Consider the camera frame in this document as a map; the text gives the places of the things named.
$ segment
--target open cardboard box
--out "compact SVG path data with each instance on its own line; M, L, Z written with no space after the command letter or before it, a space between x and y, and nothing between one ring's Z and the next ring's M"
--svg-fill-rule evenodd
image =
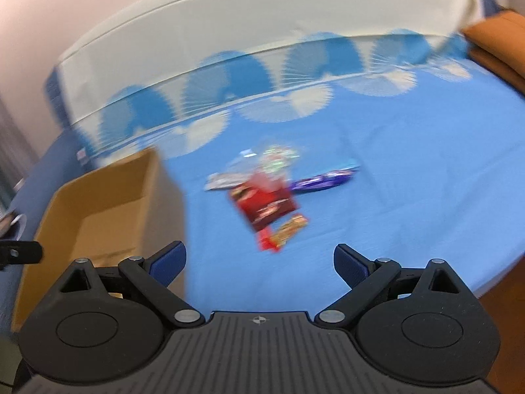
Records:
M148 148L60 188L35 239L44 258L24 267L11 324L15 332L74 259L115 266L184 241L183 196ZM183 298L183 285L180 274L170 290Z

